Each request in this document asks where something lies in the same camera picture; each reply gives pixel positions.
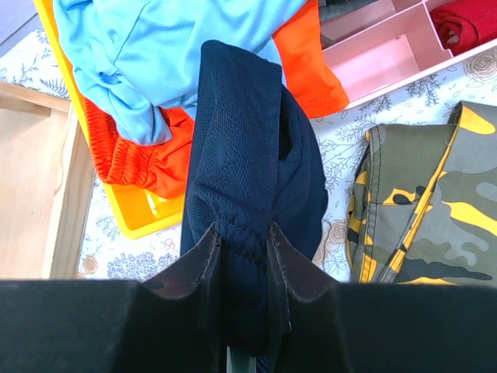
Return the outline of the light blue shorts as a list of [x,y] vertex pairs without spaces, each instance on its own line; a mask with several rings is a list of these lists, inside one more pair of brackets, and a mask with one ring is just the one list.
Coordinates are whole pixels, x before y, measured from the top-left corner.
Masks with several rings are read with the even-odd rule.
[[301,1],[56,1],[59,43],[79,91],[139,145],[172,137],[161,109],[196,112],[208,40],[280,63],[273,34]]

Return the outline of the grey garment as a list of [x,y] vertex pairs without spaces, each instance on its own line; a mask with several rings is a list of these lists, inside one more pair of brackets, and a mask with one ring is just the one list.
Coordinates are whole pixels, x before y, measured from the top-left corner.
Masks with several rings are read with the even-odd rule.
[[321,48],[331,47],[395,13],[392,1],[319,1]]

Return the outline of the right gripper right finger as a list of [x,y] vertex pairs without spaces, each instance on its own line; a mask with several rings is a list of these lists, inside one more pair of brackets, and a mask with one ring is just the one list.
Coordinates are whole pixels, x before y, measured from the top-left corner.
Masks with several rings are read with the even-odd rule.
[[269,225],[272,372],[494,372],[491,288],[343,284]]

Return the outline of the wooden clothes rack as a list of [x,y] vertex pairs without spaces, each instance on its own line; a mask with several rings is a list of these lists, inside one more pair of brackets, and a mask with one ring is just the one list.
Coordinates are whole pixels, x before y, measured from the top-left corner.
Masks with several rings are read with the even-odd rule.
[[66,99],[1,84],[1,277],[73,279],[95,171]]

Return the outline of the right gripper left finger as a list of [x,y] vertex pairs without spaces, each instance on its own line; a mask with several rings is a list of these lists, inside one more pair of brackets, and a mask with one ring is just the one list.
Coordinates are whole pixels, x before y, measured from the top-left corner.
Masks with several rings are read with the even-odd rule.
[[3,372],[221,372],[221,239],[137,281],[3,281]]

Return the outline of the camouflage shorts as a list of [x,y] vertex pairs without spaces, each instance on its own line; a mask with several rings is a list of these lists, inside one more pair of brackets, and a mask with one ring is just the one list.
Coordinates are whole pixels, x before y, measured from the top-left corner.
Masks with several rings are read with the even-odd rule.
[[496,285],[496,108],[366,133],[349,205],[356,283]]

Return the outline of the red cloth in tray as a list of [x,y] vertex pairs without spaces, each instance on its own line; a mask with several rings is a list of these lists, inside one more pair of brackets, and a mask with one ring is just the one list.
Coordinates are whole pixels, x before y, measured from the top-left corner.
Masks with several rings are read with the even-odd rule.
[[443,48],[453,56],[496,38],[496,1],[453,1],[434,8],[430,16]]

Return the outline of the navy blue shorts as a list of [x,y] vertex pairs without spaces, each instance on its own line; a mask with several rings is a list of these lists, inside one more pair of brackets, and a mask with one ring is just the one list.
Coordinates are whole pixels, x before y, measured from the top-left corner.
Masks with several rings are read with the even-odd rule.
[[254,357],[267,350],[266,240],[271,222],[312,259],[328,206],[321,153],[282,69],[239,47],[201,47],[198,109],[181,253],[214,225],[221,237],[221,336]]

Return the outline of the yellow plastic bin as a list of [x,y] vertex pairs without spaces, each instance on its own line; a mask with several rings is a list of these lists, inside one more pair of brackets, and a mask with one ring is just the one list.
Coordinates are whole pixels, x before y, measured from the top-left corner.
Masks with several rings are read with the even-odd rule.
[[[85,138],[88,138],[84,97],[75,84],[72,65],[59,44],[53,2],[50,0],[35,0],[34,5],[67,86],[68,95],[82,133]],[[185,200],[183,194],[174,199],[163,199],[154,193],[141,190],[135,186],[106,184],[104,188],[116,218],[116,224],[123,235],[129,239],[138,239],[150,235],[182,221]]]

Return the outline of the orange shorts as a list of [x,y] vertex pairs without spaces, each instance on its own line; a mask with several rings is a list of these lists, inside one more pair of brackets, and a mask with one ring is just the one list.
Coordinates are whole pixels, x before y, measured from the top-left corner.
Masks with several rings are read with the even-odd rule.
[[[318,2],[307,1],[273,35],[283,63],[287,88],[310,119],[324,117],[349,104],[340,81],[321,50]],[[108,184],[135,186],[172,199],[185,192],[194,120],[180,108],[161,109],[172,132],[161,145],[137,145],[122,138],[115,120],[86,99],[89,149],[96,173]]]

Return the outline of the pink divided tray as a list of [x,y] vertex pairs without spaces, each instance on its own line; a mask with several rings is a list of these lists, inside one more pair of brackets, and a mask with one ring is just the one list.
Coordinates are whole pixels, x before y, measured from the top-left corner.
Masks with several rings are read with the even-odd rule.
[[495,48],[496,38],[453,56],[430,12],[448,1],[392,1],[396,13],[323,50],[349,108],[363,105],[453,64]]

